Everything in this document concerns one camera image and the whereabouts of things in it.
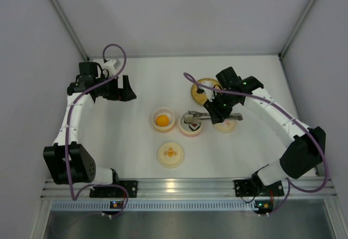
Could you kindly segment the cream lid orange handle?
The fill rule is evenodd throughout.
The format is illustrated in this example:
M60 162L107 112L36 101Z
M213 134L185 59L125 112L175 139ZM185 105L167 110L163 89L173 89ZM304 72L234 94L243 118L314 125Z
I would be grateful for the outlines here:
M158 149L157 160L165 168L176 168L183 159L184 151L177 143L165 143Z

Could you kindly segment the stainless steel tongs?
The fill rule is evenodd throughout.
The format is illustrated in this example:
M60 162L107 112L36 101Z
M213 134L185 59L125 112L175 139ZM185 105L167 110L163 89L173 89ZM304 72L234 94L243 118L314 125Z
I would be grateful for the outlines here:
M209 113L188 111L186 114L184 114L184 117L187 115L193 117L194 122L199 122L202 120L211 120ZM232 113L231 115L233 115L233 119L229 120L242 121L244 119L241 113Z

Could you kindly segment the orange round food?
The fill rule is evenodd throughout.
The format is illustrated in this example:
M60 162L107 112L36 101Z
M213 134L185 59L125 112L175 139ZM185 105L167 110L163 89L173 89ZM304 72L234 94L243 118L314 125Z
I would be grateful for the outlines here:
M165 114L159 115L156 117L156 125L159 127L167 127L170 125L170 118Z

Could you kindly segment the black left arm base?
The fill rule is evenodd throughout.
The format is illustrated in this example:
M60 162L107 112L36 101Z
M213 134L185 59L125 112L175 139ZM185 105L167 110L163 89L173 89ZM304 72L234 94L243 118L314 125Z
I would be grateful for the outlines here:
M138 192L137 180L121 180L118 186L123 187L128 192L129 198L136 198ZM126 192L122 188L112 185L95 186L90 190L90 198L121 198L126 197Z

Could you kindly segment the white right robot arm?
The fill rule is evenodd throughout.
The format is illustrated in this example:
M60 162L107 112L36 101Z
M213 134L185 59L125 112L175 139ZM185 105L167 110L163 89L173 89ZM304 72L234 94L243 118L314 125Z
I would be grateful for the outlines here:
M231 114L235 105L241 104L259 117L281 140L284 154L272 163L256 171L252 178L260 186L269 186L288 177L298 179L322 162L326 134L320 128L311 128L297 121L282 108L263 84L253 76L245 79L238 76L232 67L216 75L220 87L205 83L200 92L208 100L204 108L212 124L219 124Z

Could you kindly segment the cream lid pink handle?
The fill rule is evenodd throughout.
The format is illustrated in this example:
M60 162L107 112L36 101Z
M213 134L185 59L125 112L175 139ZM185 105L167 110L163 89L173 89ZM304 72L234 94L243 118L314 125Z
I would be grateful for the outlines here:
M224 122L214 124L213 127L220 133L232 133L237 127L236 120L225 120Z

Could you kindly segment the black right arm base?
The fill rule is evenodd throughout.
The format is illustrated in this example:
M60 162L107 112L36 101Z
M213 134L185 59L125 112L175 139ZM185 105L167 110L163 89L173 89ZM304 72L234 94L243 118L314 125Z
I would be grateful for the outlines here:
M236 197L282 197L284 189L282 181L274 182L270 185L264 185L258 177L258 171L254 172L248 179L234 180Z

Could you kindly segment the sushi roll green centre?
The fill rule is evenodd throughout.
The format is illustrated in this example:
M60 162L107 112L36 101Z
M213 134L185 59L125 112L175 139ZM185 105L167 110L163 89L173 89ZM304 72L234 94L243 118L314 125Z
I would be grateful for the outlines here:
M193 124L194 123L194 118L187 115L187 116L184 117L184 123L185 124Z

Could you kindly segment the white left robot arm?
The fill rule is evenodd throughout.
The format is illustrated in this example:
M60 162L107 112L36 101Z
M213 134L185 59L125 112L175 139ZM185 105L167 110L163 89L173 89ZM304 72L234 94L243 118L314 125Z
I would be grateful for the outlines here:
M119 87L118 59L79 63L79 74L67 87L67 107L62 125L51 146L43 150L43 157L51 177L57 185L93 183L118 185L116 170L97 167L95 160L83 146L85 127L97 98L127 102L136 99L129 77L122 76Z

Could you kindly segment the sushi roll red centre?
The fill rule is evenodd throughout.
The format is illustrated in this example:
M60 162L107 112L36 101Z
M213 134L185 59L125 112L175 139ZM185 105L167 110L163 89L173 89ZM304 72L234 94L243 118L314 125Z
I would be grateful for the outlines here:
M201 128L201 125L202 124L200 122L193 122L193 123L190 123L188 126L191 131L195 132Z

